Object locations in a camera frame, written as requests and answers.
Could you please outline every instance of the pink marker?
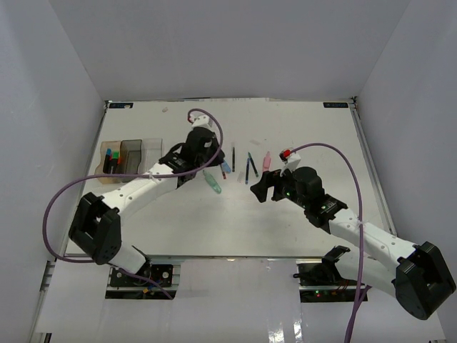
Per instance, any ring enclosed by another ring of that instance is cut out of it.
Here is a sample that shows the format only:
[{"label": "pink marker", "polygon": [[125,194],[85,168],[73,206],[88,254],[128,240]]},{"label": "pink marker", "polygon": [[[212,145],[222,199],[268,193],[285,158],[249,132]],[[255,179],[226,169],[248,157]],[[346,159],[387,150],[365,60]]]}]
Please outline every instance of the pink marker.
[{"label": "pink marker", "polygon": [[271,157],[270,157],[270,152],[266,152],[265,157],[263,158],[263,169],[262,172],[267,172],[270,170],[270,163],[271,163]]}]

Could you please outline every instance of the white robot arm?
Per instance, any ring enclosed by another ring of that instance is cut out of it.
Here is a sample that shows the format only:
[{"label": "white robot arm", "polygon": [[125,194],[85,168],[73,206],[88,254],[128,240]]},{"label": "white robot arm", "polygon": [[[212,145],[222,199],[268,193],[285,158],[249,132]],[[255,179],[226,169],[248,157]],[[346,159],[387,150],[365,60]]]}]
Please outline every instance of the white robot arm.
[{"label": "white robot arm", "polygon": [[[346,204],[325,193],[316,170],[297,168],[300,162],[297,153],[285,150],[279,156],[284,167],[265,171],[260,182],[251,187],[257,199],[265,202],[268,188],[274,187],[271,200],[290,200],[304,209],[312,225],[358,247],[357,215]],[[418,319],[428,319],[456,290],[443,255],[430,242],[419,246],[364,223],[363,247],[369,256],[363,261],[362,282],[397,298],[400,305]],[[359,252],[338,246],[314,270],[294,277],[325,279],[329,283],[357,279],[358,256]]]},{"label": "white robot arm", "polygon": [[[203,166],[217,153],[219,143],[210,129],[210,118],[196,117],[185,143],[172,147],[145,174],[149,178],[135,179],[99,197],[84,195],[71,223],[69,236],[97,264],[110,264],[129,273],[148,276],[151,266],[147,256],[121,238],[121,223],[138,210],[195,177],[195,173],[180,177],[161,175],[186,174]],[[220,151],[209,166],[224,161]]]}]

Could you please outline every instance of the white table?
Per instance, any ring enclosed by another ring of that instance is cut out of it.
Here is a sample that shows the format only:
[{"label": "white table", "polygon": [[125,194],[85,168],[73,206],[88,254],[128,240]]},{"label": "white table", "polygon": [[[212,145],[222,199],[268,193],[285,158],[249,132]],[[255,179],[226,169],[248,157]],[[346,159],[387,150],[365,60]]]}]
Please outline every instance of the white table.
[{"label": "white table", "polygon": [[[135,102],[131,109],[108,109],[89,170],[100,163],[100,143],[123,139],[162,138],[164,151],[184,141],[190,130],[189,109],[200,107],[220,121],[223,150],[231,165],[236,147],[236,172],[223,180],[211,170],[223,191],[217,195],[201,173],[180,189],[166,194],[123,223],[122,237],[147,254],[179,256],[303,257],[322,256],[337,244],[348,243],[310,225],[303,211],[283,200],[258,203],[238,173],[246,169],[250,151],[258,169],[271,152],[271,170],[281,168],[277,154],[290,146],[325,142],[338,147],[352,163],[361,185],[364,219],[385,227],[377,194],[363,157],[361,142],[349,108],[327,109],[322,102],[244,99],[226,101]],[[301,166],[312,166],[326,191],[358,211],[356,190],[342,158],[330,149],[300,151]],[[257,182],[251,168],[249,185]],[[83,194],[102,194],[116,185],[86,183]],[[69,242],[67,254],[82,251]]]}]

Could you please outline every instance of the white backdrop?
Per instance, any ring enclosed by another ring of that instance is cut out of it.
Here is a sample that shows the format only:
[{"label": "white backdrop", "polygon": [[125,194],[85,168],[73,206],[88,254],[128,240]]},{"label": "white backdrop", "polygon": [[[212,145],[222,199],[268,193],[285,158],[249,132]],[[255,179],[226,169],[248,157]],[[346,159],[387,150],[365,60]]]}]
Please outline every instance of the white backdrop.
[{"label": "white backdrop", "polygon": [[105,100],[358,95],[409,0],[51,0]]},{"label": "white backdrop", "polygon": [[[412,1],[360,95],[363,129],[398,235],[436,244],[457,277],[457,3]],[[457,342],[454,294],[439,309]]]},{"label": "white backdrop", "polygon": [[[24,343],[46,261],[47,201],[86,171],[103,102],[47,0],[0,1],[0,341]],[[79,194],[56,203],[49,222],[62,243]]]}]

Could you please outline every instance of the blue pen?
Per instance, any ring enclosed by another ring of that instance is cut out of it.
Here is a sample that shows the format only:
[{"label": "blue pen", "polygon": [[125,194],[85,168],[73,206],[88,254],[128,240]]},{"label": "blue pen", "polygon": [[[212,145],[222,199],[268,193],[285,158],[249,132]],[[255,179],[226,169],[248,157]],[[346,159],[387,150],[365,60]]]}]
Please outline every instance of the blue pen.
[{"label": "blue pen", "polygon": [[246,160],[246,184],[249,182],[249,158]]}]

